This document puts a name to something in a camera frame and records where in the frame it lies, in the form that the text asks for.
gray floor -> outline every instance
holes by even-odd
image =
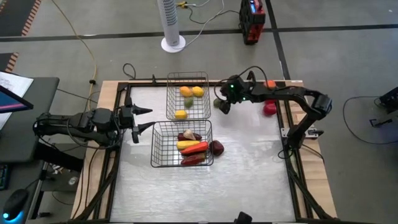
[[[114,34],[162,31],[156,1],[87,0],[57,1],[79,34]],[[239,9],[240,1],[226,0],[227,9]],[[398,23],[398,2],[389,0],[272,0],[278,27],[355,26]],[[221,7],[221,1],[196,9],[194,18],[205,21]],[[178,10],[181,30],[198,30],[188,11]],[[207,29],[235,29],[237,15],[229,13],[209,23]],[[73,35],[52,5],[43,0],[29,36]],[[343,220],[396,223],[398,220],[398,150],[396,144],[369,145],[354,138],[344,126],[345,99],[381,95],[397,86],[398,29],[281,33],[280,38],[292,79],[329,94],[333,111],[317,127],[330,187],[338,216]],[[137,77],[169,72],[204,70],[210,78],[225,78],[250,65],[264,68],[269,78],[282,79],[272,34],[263,33],[257,45],[245,46],[239,34],[203,35],[183,52],[167,54],[160,37],[88,40],[98,63],[98,80],[123,80],[121,67],[131,62]],[[88,94],[93,65],[77,40],[0,43],[0,52],[19,52],[15,72],[32,77],[59,77],[60,88]],[[85,101],[58,92],[52,113],[77,113]],[[368,119],[381,114],[372,100],[354,100],[347,110],[349,125],[362,138],[384,142],[396,140],[397,127],[371,128]],[[52,140],[70,143],[67,138]],[[72,201],[73,196],[64,198]],[[54,212],[52,221],[63,221],[70,207],[50,204],[41,210]],[[46,218],[37,223],[48,223]]]

white tower fan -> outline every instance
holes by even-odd
[[[185,47],[185,39],[178,30],[177,10],[174,0],[157,0],[160,19],[164,31],[161,46],[169,53],[180,52]]]

black wire basket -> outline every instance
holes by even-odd
[[[184,105],[185,97],[180,93],[180,87],[189,88],[199,86],[205,94],[202,97],[193,96],[193,106],[186,108]],[[179,110],[187,112],[187,118],[208,119],[210,117],[210,93],[209,80],[206,72],[175,72],[167,75],[167,102],[166,118],[176,120],[175,113]]]
[[[210,143],[213,140],[211,122],[203,121],[158,121],[152,131],[152,167],[179,167],[185,156],[177,149],[177,136],[186,129],[190,129],[202,136],[201,142]],[[205,152],[205,160],[193,166],[210,166],[213,164],[213,152],[210,147]]]

monitor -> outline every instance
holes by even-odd
[[[33,104],[0,85],[0,114],[33,109]]]

wooden table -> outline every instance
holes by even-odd
[[[116,100],[116,94],[117,94],[117,88],[119,83],[152,83],[151,80],[133,80],[133,81],[104,81],[102,84],[101,88],[101,93],[99,94],[99,100],[98,100],[98,108],[107,108],[110,110],[113,110],[115,100]],[[166,80],[158,80],[157,83],[165,83]],[[302,81],[280,81],[280,82],[285,82],[287,86],[303,86]],[[301,119],[305,116],[304,111],[301,110],[301,107],[294,103],[290,102],[290,110],[292,113],[292,119],[294,124],[298,124]],[[282,119],[284,123],[284,127],[288,128],[289,127],[289,122],[287,119],[287,113],[286,109],[284,106],[284,102],[280,101],[280,110],[282,114]],[[304,144],[311,147],[312,149],[320,151],[319,143],[318,140],[313,140],[313,139],[306,139],[304,140]],[[91,142],[90,145],[95,146],[96,144],[94,142]],[[91,164],[91,174],[90,174],[90,179],[88,180],[88,173],[87,170],[89,170],[89,163],[91,158],[93,157],[95,150],[94,149],[87,149],[86,151],[86,159],[84,163],[84,177],[83,177],[83,193],[82,196],[80,195],[80,189],[81,189],[81,177],[78,185],[78,190],[76,193],[75,197],[75,202],[73,204],[73,209],[72,209],[72,214],[75,213],[76,209],[78,208],[78,204],[80,201],[80,207],[77,211],[77,215],[84,210],[84,204],[86,203],[86,192],[87,192],[87,185],[88,182],[90,182],[90,187],[88,189],[88,195],[87,195],[87,203],[91,201],[91,199],[94,197],[95,193],[97,193],[98,186],[100,183],[100,178],[101,178],[101,170],[103,168],[103,162],[105,158],[105,151],[104,150],[99,150],[95,154],[95,157],[93,159],[93,162]],[[305,180],[307,183],[307,188],[315,198],[315,200],[323,207],[323,209],[331,216],[336,217],[336,210],[335,210],[335,205],[333,203],[333,199],[331,197],[331,192],[329,188],[329,183],[328,183],[328,177],[326,176],[326,171],[325,171],[325,166],[323,165],[322,160],[314,155],[314,153],[311,153],[310,151],[306,150],[305,147],[303,147],[300,150],[300,155],[301,155],[301,160],[302,160],[302,166],[303,166],[303,172],[305,175]],[[109,160],[109,166],[108,166],[108,172],[110,171],[112,164],[113,164],[113,156],[111,156]],[[301,194],[301,191],[296,187],[297,189],[297,196],[298,196],[298,205],[299,205],[299,210],[300,210],[300,216],[302,218],[306,218],[306,210],[304,206],[304,200]],[[102,202],[101,202],[101,209],[99,212],[99,218],[106,218],[106,204],[108,202],[109,198],[109,188],[108,190],[104,193]]]

